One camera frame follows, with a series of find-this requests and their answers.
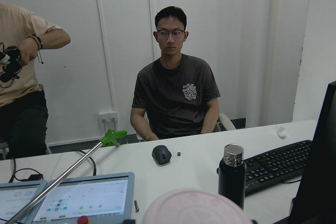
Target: bracelet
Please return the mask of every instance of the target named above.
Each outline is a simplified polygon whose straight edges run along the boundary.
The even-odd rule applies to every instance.
[[[40,44],[41,44],[41,49],[43,48],[43,43],[42,43],[42,40],[41,40],[41,38],[40,37],[38,37],[36,34],[32,34],[33,36],[35,36],[37,39],[38,39],[38,41],[40,42]]]
[[[36,36],[34,36],[34,35],[28,35],[26,38],[32,38],[36,42],[36,44],[37,44],[37,49],[38,50],[42,49],[42,45],[41,45],[40,41],[38,40],[38,38]]]

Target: screen interface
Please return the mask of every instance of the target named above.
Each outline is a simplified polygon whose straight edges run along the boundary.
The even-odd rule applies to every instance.
[[[38,185],[3,187],[0,190],[0,218],[9,220],[33,198]]]
[[[122,215],[128,177],[61,183],[44,199],[33,222]]]

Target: young man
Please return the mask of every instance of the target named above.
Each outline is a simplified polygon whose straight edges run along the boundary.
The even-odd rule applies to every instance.
[[[186,23],[175,6],[155,17],[161,57],[139,72],[131,110],[132,126],[147,141],[210,133],[218,119],[220,94],[210,66],[181,53]]]
[[[43,86],[35,76],[35,58],[40,49],[56,49],[70,43],[70,36],[36,14],[3,2],[0,2],[0,30],[4,48],[19,49],[18,69],[22,67],[21,71],[15,71],[19,77],[16,79],[9,71],[15,63],[3,61],[0,66],[0,137],[8,142],[7,158],[43,155],[48,110]]]

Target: hand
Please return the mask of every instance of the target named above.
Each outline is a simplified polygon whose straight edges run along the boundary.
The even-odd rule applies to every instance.
[[[32,38],[26,38],[18,46],[21,53],[19,64],[24,67],[30,60],[34,60],[37,57],[38,46]]]

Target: wall socket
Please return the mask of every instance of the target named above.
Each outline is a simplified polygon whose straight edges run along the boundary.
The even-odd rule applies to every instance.
[[[101,112],[98,115],[98,121],[101,123],[110,123],[118,120],[117,111]]]

